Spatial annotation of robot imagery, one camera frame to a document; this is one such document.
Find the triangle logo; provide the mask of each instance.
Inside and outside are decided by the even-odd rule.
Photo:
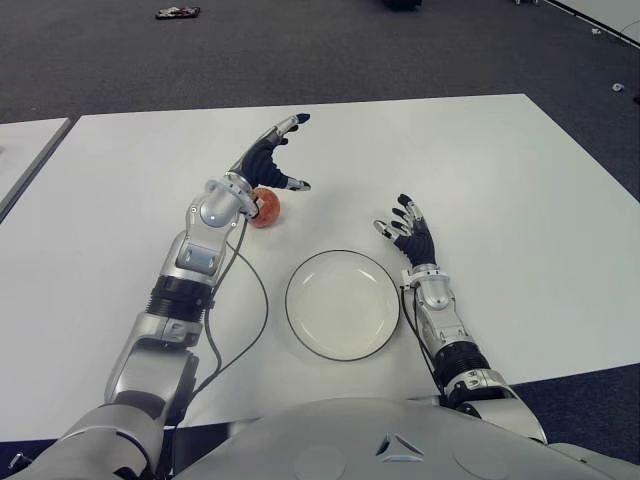
[[[399,434],[392,437],[387,433],[378,447],[376,457],[382,457],[385,463],[413,463],[422,462],[424,452]]]

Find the plate rim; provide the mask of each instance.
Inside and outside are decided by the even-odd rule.
[[[291,287],[291,281],[293,280],[293,277],[295,277],[296,273],[298,273],[298,270],[300,270],[303,267],[303,265],[305,265],[307,262],[313,260],[314,258],[316,258],[316,257],[318,257],[320,255],[324,255],[326,253],[335,253],[335,252],[353,253],[353,254],[356,254],[356,255],[360,255],[361,257],[364,257],[364,258],[366,258],[368,260],[371,260],[373,263],[375,263],[378,267],[380,267],[380,269],[387,276],[387,278],[391,282],[391,285],[393,285],[393,291],[396,294],[395,296],[396,296],[396,300],[398,302],[398,314],[395,317],[395,324],[393,326],[393,329],[391,330],[391,333],[387,337],[387,339],[378,348],[376,348],[374,351],[372,351],[370,353],[367,353],[366,355],[363,355],[361,357],[357,357],[357,358],[350,358],[350,359],[333,358],[333,357],[329,357],[327,355],[324,355],[322,353],[316,352],[313,348],[311,348],[309,345],[307,345],[300,338],[300,336],[296,332],[296,329],[293,327],[293,324],[291,323],[291,316],[289,315],[289,305],[288,305],[288,302],[287,302],[287,299],[289,298],[289,288]],[[389,274],[387,269],[384,268],[382,265],[380,265],[378,262],[376,262],[373,258],[371,258],[368,255],[365,255],[364,253],[356,252],[354,250],[348,250],[348,249],[343,249],[343,248],[334,248],[334,249],[323,250],[322,252],[315,253],[315,254],[311,255],[309,258],[307,258],[304,262],[302,262],[300,265],[298,265],[296,267],[296,269],[293,271],[293,273],[289,277],[289,281],[287,282],[287,288],[286,288],[286,290],[284,292],[284,310],[285,310],[285,314],[287,316],[287,323],[289,323],[289,327],[290,327],[291,331],[293,332],[295,337],[298,339],[298,341],[307,350],[310,350],[311,352],[313,352],[314,354],[318,355],[319,357],[326,358],[327,360],[332,360],[334,362],[349,363],[349,362],[355,362],[355,361],[358,361],[358,360],[363,360],[363,359],[365,359],[367,357],[370,357],[371,355],[374,355],[375,353],[379,352],[385,345],[387,345],[389,343],[391,338],[395,335],[396,331],[398,330],[398,325],[400,324],[400,311],[401,311],[400,310],[400,294],[398,292],[398,287],[396,286],[395,282],[393,281],[393,278],[391,278],[391,275]]]

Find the red apple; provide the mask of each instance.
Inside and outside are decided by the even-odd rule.
[[[273,225],[280,215],[280,200],[277,195],[272,190],[262,187],[254,188],[253,194],[260,212],[249,220],[249,223],[257,228]]]

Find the white plate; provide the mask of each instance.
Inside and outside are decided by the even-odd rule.
[[[291,276],[287,318],[298,339],[332,360],[358,360],[379,350],[398,324],[400,301],[389,274],[360,253],[330,250]]]

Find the phone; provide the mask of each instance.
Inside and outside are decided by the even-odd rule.
[[[156,20],[170,20],[172,18],[196,18],[200,15],[200,7],[171,7],[158,10]]]

